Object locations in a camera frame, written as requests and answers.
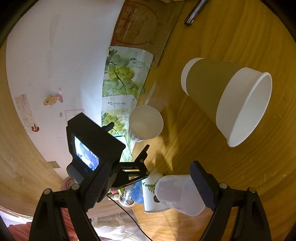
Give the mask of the white paper cup leaf print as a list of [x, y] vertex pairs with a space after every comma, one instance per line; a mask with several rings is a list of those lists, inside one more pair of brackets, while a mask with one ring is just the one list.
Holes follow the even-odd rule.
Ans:
[[150, 175], [142, 180], [142, 193], [144, 199], [144, 212], [157, 213], [170, 209], [166, 204], [161, 203], [156, 196], [156, 184], [163, 174], [150, 173]]

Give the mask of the black pen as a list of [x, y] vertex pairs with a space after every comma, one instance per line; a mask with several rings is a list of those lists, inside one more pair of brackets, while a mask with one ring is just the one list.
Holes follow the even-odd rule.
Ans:
[[209, 0], [199, 0], [184, 20], [184, 25], [191, 26], [195, 18], [201, 13]]

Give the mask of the brown cardboard sheet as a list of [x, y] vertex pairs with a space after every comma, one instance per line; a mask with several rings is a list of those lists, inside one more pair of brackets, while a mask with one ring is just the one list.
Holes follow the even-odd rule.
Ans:
[[112, 46], [143, 49], [154, 55], [157, 68], [184, 1], [125, 1], [118, 16]]

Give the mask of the yellow fish wall sticker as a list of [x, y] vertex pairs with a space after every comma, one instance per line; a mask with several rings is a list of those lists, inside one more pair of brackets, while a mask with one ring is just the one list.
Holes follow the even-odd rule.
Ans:
[[63, 97], [62, 97], [62, 89], [59, 88], [59, 92], [55, 95], [48, 95], [45, 100], [43, 101], [44, 106], [52, 106], [56, 102], [63, 103]]

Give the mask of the grape print paper sheet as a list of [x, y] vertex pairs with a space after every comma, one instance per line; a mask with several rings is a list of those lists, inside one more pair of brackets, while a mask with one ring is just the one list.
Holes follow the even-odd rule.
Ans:
[[114, 123], [108, 133], [125, 144], [122, 162], [132, 160], [135, 141], [128, 133], [129, 118], [137, 106], [153, 58], [152, 53], [138, 48], [110, 46], [108, 49], [102, 85], [101, 124]]

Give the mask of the olive green paper cup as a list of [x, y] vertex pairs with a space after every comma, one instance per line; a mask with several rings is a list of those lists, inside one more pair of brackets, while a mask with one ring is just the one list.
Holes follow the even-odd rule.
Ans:
[[215, 123], [229, 147], [236, 147], [250, 136], [265, 114], [273, 81], [268, 72], [194, 58], [182, 70], [181, 86]]

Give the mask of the red wall sticker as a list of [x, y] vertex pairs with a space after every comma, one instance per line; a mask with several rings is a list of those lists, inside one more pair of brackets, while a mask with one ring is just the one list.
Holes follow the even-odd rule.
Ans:
[[39, 126], [38, 126], [36, 123], [34, 123], [34, 124], [31, 126], [31, 131], [32, 131], [32, 132], [37, 133], [39, 130], [40, 130], [40, 128], [39, 128]]

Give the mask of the pink wall note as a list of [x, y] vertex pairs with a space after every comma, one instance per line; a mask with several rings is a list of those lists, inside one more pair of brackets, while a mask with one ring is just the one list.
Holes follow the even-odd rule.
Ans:
[[69, 121], [70, 119], [74, 118], [76, 115], [80, 113], [84, 113], [84, 109], [66, 110], [65, 111], [66, 121]]

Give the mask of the grey checkered paper cup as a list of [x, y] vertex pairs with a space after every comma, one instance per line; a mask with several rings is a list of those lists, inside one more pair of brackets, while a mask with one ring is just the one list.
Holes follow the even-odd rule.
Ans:
[[135, 142], [156, 138], [164, 128], [162, 115], [148, 105], [137, 106], [130, 114], [128, 134]]

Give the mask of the blue plastic cup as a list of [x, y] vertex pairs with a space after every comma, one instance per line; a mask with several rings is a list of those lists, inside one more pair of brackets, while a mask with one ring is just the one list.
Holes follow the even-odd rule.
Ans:
[[144, 198], [142, 193], [142, 182], [138, 181], [135, 183], [133, 189], [130, 192], [133, 201], [137, 204], [143, 204]]

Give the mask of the translucent white plastic cup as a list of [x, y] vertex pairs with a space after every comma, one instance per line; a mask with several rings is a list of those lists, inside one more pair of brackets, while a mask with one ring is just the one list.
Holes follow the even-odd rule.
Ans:
[[169, 208], [198, 216], [205, 204], [190, 175], [166, 175], [156, 183], [156, 197]]

